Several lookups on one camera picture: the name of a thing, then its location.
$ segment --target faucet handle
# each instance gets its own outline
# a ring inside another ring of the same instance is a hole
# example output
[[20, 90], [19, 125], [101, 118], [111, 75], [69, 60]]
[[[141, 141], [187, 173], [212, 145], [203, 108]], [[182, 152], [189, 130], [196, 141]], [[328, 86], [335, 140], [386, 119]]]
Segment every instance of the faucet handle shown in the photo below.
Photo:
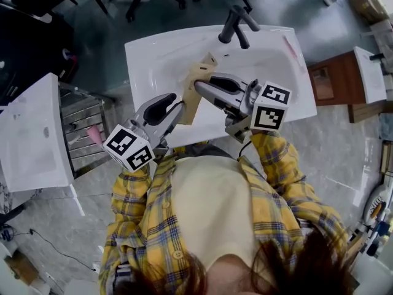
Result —
[[248, 26], [250, 26], [250, 29], [254, 32], [257, 32], [260, 30], [260, 27], [258, 23], [249, 15], [249, 11], [247, 8], [242, 8], [240, 6], [234, 5], [231, 7], [231, 12], [235, 13], [239, 18], [244, 20]]

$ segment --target cable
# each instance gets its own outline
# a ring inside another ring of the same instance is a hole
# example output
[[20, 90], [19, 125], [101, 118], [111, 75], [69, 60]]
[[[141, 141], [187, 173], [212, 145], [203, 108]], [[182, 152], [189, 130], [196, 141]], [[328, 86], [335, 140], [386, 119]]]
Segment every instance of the cable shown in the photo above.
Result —
[[59, 284], [57, 284], [57, 282], [55, 281], [55, 279], [51, 278], [51, 280], [52, 280], [53, 282], [55, 282], [55, 284], [57, 285], [57, 287], [58, 287], [58, 288], [60, 289], [60, 291], [64, 294], [63, 289], [59, 286]]
[[84, 264], [83, 262], [80, 262], [78, 259], [76, 259], [76, 258], [74, 258], [74, 257], [72, 257], [72, 256], [68, 256], [67, 254], [61, 253], [60, 251], [58, 251], [58, 250], [56, 249], [56, 247], [53, 245], [53, 243], [51, 243], [49, 240], [46, 240], [44, 237], [42, 237], [41, 234], [40, 234], [39, 232], [37, 232], [35, 229], [30, 229], [30, 234], [31, 234], [31, 235], [33, 234], [33, 232], [36, 233], [38, 236], [40, 236], [41, 239], [43, 239], [43, 240], [45, 240], [47, 243], [49, 243], [49, 244], [53, 247], [53, 249], [56, 250], [58, 253], [60, 253], [62, 256], [67, 257], [67, 258], [71, 258], [71, 259], [73, 259], [73, 260], [76, 260], [77, 262], [79, 262], [80, 264], [82, 264], [83, 266], [85, 266], [86, 268], [88, 268], [88, 269], [91, 270], [91, 271], [94, 271], [94, 272], [96, 271], [96, 269], [92, 269], [91, 267], [89, 267], [88, 265]]
[[246, 143], [246, 145], [245, 146], [243, 146], [242, 148], [241, 148], [241, 150], [240, 150], [240, 152], [239, 152], [239, 156], [238, 157], [241, 157], [241, 153], [244, 151], [244, 149], [246, 148], [246, 147], [248, 147], [248, 145], [250, 145], [251, 144], [251, 141], [248, 141], [247, 143]]
[[76, 259], [76, 258], [74, 258], [72, 256], [68, 256], [67, 254], [64, 254], [64, 253], [61, 253], [60, 251], [58, 251], [56, 249], [56, 247], [53, 245], [53, 243], [51, 243], [49, 240], [46, 240], [44, 237], [42, 237], [42, 235], [39, 232], [37, 232], [35, 229], [30, 229], [28, 233], [19, 233], [19, 234], [15, 234], [16, 230], [11, 225], [8, 225], [8, 224], [3, 224], [2, 226], [0, 226], [0, 230], [2, 230], [2, 229], [10, 229], [10, 230], [12, 230], [12, 234], [11, 235], [9, 235], [7, 230], [2, 234], [2, 236], [3, 236], [2, 238], [4, 240], [8, 241], [8, 242], [10, 242], [15, 236], [18, 236], [18, 235], [32, 235], [33, 233], [36, 233], [38, 236], [41, 237], [41, 239], [43, 239], [47, 243], [49, 243], [53, 247], [53, 249], [56, 250], [58, 253], [60, 253], [62, 256], [67, 257], [67, 258], [71, 258], [71, 259], [79, 262], [80, 264], [82, 264], [83, 266], [88, 268], [89, 270], [96, 272], [96, 269], [92, 269], [91, 267], [89, 267], [88, 265], [84, 264], [83, 262], [80, 262], [78, 259]]

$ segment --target metal rack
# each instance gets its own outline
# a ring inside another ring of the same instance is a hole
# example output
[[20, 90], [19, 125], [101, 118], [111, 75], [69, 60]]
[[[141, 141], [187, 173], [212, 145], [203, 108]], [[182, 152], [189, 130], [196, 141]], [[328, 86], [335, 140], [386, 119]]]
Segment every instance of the metal rack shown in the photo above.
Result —
[[64, 144], [76, 179], [111, 160], [106, 151], [89, 138], [86, 130], [97, 125], [105, 141], [116, 124], [115, 101], [62, 82], [58, 86]]

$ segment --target tiled floor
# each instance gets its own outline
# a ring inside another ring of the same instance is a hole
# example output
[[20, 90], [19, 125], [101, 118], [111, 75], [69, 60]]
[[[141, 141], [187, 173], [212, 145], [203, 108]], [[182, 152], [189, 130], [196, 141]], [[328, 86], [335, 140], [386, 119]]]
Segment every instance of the tiled floor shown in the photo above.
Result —
[[[145, 36], [194, 26], [224, 24], [231, 5], [241, 0], [187, 1], [180, 10], [173, 0], [142, 0], [135, 22], [125, 14], [132, 0], [103, 0], [109, 16], [94, 0], [65, 1], [58, 7], [74, 28], [75, 52], [80, 65], [73, 84], [103, 92], [128, 82], [124, 44]], [[369, 31], [355, 16], [347, 0], [327, 8], [322, 0], [250, 0], [251, 15], [259, 24], [289, 26], [295, 29], [307, 63], [350, 51], [355, 45], [376, 51]]]
[[[75, 28], [76, 51], [80, 69], [74, 84], [118, 98], [119, 122], [133, 112], [124, 53], [124, 43], [151, 34], [190, 26], [223, 23], [230, 5], [239, 0], [188, 1], [187, 10], [179, 10], [171, 0], [144, 1], [136, 21], [124, 18], [131, 0], [106, 2], [110, 17], [105, 17], [92, 0], [77, 0], [80, 5], [66, 10]], [[373, 50], [368, 30], [354, 16], [346, 0], [324, 7], [321, 0], [251, 0], [253, 17], [261, 24], [294, 27], [308, 61], [317, 62], [349, 51], [354, 45]], [[347, 226], [362, 214], [367, 195], [379, 180], [381, 141], [378, 118], [359, 124], [348, 122], [346, 106], [318, 108], [318, 115], [284, 124], [282, 134], [294, 143], [300, 155], [300, 167], [308, 175], [320, 198], [342, 215]], [[231, 138], [213, 141], [236, 157], [241, 145]], [[260, 169], [255, 149], [244, 153]], [[49, 189], [34, 200], [10, 224], [19, 232], [37, 230], [61, 252], [92, 266], [100, 261], [106, 226], [113, 220], [110, 209], [112, 185], [120, 167], [110, 161], [77, 179], [72, 187]], [[16, 236], [21, 250], [45, 278], [48, 272], [63, 288], [71, 278], [95, 281], [97, 274], [63, 257], [40, 237]], [[57, 286], [48, 280], [56, 292]]]

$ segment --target white panel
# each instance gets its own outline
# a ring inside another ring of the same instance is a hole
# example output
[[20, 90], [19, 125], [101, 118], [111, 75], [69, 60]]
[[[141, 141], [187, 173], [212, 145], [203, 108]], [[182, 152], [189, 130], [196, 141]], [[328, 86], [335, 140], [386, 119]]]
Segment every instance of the white panel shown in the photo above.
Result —
[[386, 89], [379, 60], [371, 61], [369, 57], [373, 53], [360, 47], [355, 47], [354, 51], [357, 64], [359, 65], [360, 75], [362, 76], [367, 104], [385, 100]]
[[44, 76], [5, 113], [0, 160], [9, 191], [70, 185], [74, 178], [61, 129], [57, 76]]

